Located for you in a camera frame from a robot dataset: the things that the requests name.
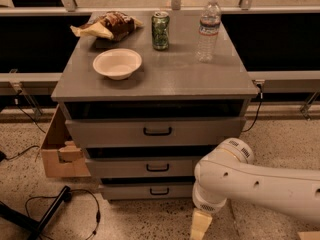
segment green soda can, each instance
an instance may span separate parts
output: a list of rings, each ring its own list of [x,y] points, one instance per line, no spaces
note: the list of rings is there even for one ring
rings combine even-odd
[[[152,16],[152,45],[156,50],[165,50],[169,47],[169,22],[167,12],[155,12]]]

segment bowl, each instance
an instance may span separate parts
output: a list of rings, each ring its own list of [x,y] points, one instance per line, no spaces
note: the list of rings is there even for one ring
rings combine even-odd
[[[99,54],[93,61],[93,68],[113,80],[122,80],[137,70],[141,63],[141,56],[133,50],[112,49]]]

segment plastic bottle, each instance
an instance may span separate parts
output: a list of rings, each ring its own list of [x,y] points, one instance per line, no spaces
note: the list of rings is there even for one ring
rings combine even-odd
[[[211,62],[221,22],[218,0],[209,0],[200,17],[199,41],[196,57],[200,62]]]

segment drawer handle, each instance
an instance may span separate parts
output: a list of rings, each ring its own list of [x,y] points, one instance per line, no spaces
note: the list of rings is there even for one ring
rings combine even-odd
[[[172,127],[169,127],[165,132],[152,132],[146,127],[143,128],[143,133],[146,136],[168,136],[172,133]]]
[[[150,188],[150,194],[152,196],[165,196],[169,194],[169,188],[167,188],[166,191],[153,191],[152,188]]]
[[[151,166],[149,164],[146,165],[146,169],[148,172],[167,172],[169,171],[169,164],[166,165],[166,168],[163,168],[163,169],[152,169]]]

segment gray cabinet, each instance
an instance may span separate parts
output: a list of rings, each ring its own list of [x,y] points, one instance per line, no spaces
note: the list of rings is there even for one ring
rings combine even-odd
[[[257,95],[223,26],[214,62],[201,64],[194,56],[199,12],[169,12],[163,52],[152,48],[152,13],[130,12],[145,26],[119,43],[80,38],[52,95],[109,200],[191,197],[196,163],[240,135]],[[120,47],[138,52],[142,66],[121,81],[96,73],[94,58]]]

